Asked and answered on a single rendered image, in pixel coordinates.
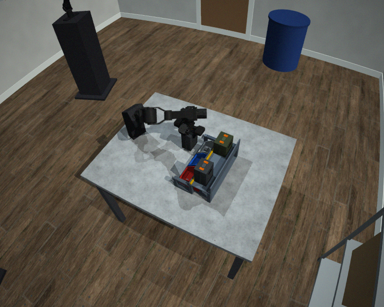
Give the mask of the olive green tool case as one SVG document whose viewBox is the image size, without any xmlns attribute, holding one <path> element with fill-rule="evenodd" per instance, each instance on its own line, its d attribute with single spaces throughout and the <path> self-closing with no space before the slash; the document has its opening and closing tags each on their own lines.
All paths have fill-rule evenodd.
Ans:
<svg viewBox="0 0 384 307">
<path fill-rule="evenodd" d="M 214 141 L 213 152 L 220 156 L 226 157 L 232 148 L 233 137 L 233 135 L 221 131 Z"/>
</svg>

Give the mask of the blue open bin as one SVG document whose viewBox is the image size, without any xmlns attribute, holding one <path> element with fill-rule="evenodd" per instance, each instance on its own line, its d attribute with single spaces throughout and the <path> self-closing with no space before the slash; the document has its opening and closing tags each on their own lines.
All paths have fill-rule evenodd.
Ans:
<svg viewBox="0 0 384 307">
<path fill-rule="evenodd" d="M 196 166 L 197 163 L 199 162 L 199 160 L 201 158 L 205 158 L 207 156 L 207 154 L 205 153 L 196 153 L 196 155 L 193 157 L 193 159 L 191 160 L 191 162 L 189 163 L 188 167 L 189 166 Z"/>
</svg>

